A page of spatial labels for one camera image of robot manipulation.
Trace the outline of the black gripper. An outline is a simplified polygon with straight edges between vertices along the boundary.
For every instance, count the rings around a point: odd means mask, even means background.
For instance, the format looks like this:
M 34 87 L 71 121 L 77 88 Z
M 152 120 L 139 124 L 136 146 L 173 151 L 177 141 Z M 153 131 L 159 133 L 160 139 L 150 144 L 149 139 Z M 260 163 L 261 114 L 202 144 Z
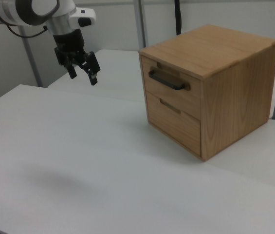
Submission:
M 71 79 L 77 74 L 73 64 L 84 70 L 90 80 L 91 85 L 95 85 L 97 73 L 101 70 L 94 52 L 85 53 L 84 39 L 80 29 L 73 30 L 64 35 L 53 35 L 56 43 L 55 54 L 58 63 L 66 67 Z

